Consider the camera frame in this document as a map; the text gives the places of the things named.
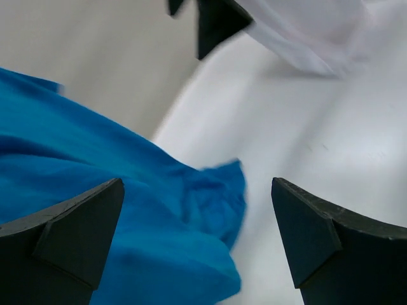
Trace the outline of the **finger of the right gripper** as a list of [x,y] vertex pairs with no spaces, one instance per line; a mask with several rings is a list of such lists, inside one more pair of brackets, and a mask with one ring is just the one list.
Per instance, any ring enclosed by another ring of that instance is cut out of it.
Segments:
[[201,0],[198,6],[197,59],[248,27],[253,18],[236,1]]
[[184,0],[168,0],[168,13],[170,16],[176,16],[179,10],[182,8]]

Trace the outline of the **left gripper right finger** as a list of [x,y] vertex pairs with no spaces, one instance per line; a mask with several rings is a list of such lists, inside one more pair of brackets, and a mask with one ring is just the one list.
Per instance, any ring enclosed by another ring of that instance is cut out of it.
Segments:
[[406,228],[273,178],[273,208],[305,304],[406,304]]

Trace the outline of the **blue t shirt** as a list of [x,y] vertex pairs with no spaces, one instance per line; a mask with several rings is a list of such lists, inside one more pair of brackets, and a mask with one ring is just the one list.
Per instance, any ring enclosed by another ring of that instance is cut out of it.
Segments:
[[57,83],[1,70],[1,222],[116,178],[123,206],[92,304],[216,304],[240,291],[239,161],[194,169]]

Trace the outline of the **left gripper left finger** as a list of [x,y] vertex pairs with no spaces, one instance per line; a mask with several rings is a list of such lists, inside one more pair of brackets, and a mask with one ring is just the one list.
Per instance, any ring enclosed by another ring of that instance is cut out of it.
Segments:
[[89,304],[124,199],[121,179],[1,224],[1,304]]

